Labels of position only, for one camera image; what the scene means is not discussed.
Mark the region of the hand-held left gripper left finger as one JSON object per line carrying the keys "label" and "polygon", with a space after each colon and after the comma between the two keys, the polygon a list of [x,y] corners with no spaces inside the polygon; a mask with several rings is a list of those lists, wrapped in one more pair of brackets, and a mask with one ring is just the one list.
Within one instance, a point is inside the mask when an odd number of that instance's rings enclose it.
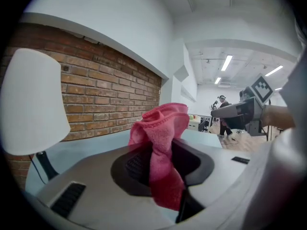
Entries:
{"label": "hand-held left gripper left finger", "polygon": [[[159,230],[175,225],[169,212],[152,198],[132,196],[112,179],[111,165],[127,149],[115,149],[89,156],[49,181],[36,195],[46,206],[45,216],[65,230]],[[51,206],[71,183],[85,185],[81,197],[67,218]]]}

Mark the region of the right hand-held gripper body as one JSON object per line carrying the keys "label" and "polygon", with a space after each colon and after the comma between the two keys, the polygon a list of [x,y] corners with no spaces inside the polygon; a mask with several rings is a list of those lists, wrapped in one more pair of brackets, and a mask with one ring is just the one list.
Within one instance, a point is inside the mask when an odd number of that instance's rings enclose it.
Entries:
{"label": "right hand-held gripper body", "polygon": [[259,74],[250,85],[239,93],[245,130],[252,137],[267,135],[262,128],[261,115],[272,95],[273,89],[263,74]]}

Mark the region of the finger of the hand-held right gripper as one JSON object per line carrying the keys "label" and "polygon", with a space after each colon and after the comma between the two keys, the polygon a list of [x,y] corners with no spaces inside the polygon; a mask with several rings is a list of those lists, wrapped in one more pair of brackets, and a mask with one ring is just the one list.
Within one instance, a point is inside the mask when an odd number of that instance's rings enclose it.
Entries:
{"label": "finger of the hand-held right gripper", "polygon": [[254,116],[255,98],[224,106],[211,111],[211,116],[220,118],[230,129],[245,129]]}

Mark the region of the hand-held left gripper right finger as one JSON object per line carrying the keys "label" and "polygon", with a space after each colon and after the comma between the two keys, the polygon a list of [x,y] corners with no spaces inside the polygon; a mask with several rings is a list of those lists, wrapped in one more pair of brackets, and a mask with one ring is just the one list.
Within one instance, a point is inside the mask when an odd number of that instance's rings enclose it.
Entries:
{"label": "hand-held left gripper right finger", "polygon": [[191,197],[203,207],[219,199],[270,142],[254,152],[220,149],[183,139],[172,141],[172,162]]}

